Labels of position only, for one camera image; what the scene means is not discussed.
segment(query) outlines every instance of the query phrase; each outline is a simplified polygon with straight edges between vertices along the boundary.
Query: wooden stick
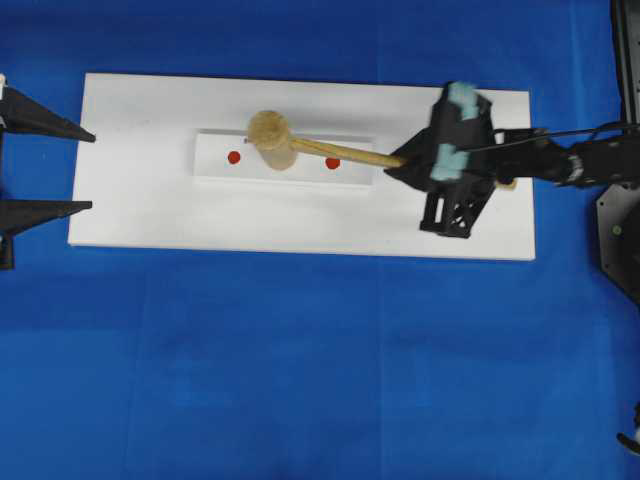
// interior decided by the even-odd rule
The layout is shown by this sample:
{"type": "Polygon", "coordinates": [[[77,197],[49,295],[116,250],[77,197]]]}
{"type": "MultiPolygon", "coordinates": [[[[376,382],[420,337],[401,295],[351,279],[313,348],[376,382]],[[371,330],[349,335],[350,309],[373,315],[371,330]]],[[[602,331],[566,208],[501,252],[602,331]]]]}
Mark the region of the wooden stick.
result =
{"type": "Polygon", "coordinates": [[[352,162],[365,163],[378,167],[400,167],[407,160],[396,155],[384,155],[382,153],[369,152],[357,148],[341,147],[332,143],[318,142],[307,138],[291,136],[289,146],[292,150],[309,155],[319,155],[321,157],[339,158],[340,160],[350,160],[352,162]]]}

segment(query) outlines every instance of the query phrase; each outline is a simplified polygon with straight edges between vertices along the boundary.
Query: white block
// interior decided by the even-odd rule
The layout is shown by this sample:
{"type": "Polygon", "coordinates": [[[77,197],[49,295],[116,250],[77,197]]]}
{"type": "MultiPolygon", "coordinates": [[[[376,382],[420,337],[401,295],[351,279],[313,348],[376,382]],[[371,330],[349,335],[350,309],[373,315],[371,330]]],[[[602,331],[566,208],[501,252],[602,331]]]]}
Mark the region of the white block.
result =
{"type": "MultiPolygon", "coordinates": [[[[374,169],[354,162],[340,162],[335,170],[327,168],[321,157],[298,154],[296,162],[287,170],[277,171],[269,167],[255,147],[245,143],[244,133],[226,130],[199,133],[196,136],[194,175],[197,180],[259,181],[272,184],[300,184],[335,187],[371,187],[374,169]],[[240,161],[229,163],[228,156],[237,152],[240,161]]],[[[306,135],[306,138],[334,143],[343,147],[371,150],[366,139],[345,139],[338,136],[306,135]]]]}
{"type": "MultiPolygon", "coordinates": [[[[526,92],[482,93],[494,103],[496,128],[530,126],[526,92]]],[[[89,74],[82,126],[97,142],[79,145],[74,199],[94,207],[71,217],[69,242],[533,259],[530,180],[497,191],[463,240],[419,231],[425,194],[380,169],[371,170],[368,188],[194,176],[198,135],[241,133],[259,110],[283,113],[301,135],[370,139],[373,150],[391,152],[426,126],[439,95],[425,87],[89,74]]]]}

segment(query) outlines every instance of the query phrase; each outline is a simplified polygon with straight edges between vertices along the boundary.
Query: black mounting plate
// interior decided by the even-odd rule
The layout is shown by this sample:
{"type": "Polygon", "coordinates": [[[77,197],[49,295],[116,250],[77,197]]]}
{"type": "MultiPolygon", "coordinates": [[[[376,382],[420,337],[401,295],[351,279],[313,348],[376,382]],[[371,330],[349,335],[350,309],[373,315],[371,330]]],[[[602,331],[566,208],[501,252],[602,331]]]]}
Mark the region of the black mounting plate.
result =
{"type": "Polygon", "coordinates": [[[622,225],[625,218],[640,203],[640,188],[629,189],[612,185],[598,199],[598,236],[600,238],[600,268],[634,302],[640,303],[640,290],[628,273],[630,259],[622,255],[622,225]]]}

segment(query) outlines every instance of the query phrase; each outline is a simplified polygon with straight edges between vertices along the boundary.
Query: wooden mallet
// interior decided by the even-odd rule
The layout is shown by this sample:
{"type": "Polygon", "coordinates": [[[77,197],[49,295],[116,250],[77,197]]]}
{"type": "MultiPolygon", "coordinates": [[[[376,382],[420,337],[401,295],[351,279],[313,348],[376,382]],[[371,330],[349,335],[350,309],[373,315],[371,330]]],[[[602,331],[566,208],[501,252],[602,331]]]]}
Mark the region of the wooden mallet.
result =
{"type": "Polygon", "coordinates": [[[378,167],[399,167],[406,159],[395,155],[341,147],[291,135],[287,119],[278,112],[263,111],[249,122],[247,140],[256,147],[262,158],[275,170],[286,170],[296,161],[298,152],[322,157],[351,160],[378,167]]]}

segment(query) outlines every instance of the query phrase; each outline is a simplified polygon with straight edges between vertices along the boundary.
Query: black cable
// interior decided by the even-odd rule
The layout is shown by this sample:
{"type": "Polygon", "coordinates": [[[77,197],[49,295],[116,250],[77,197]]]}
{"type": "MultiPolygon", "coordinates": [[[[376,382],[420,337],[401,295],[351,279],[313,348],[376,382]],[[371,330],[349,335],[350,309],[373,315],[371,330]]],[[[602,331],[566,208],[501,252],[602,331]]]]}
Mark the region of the black cable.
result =
{"type": "MultiPolygon", "coordinates": [[[[465,148],[461,151],[467,152],[467,153],[485,152],[487,150],[497,150],[499,148],[506,148],[506,147],[512,147],[514,145],[522,145],[523,143],[535,142],[536,140],[540,140],[544,138],[570,137],[573,135],[583,135],[586,133],[593,133],[597,135],[598,133],[601,133],[601,132],[608,132],[613,130],[632,130],[632,129],[640,129],[640,124],[625,123],[625,124],[615,124],[611,126],[601,126],[598,128],[587,128],[585,130],[567,130],[565,132],[545,133],[544,135],[536,135],[536,136],[525,138],[522,140],[516,140],[514,142],[499,143],[497,145],[487,145],[486,147],[465,148]]],[[[498,130],[494,130],[493,133],[503,133],[505,131],[507,130],[498,129],[498,130]]]]}

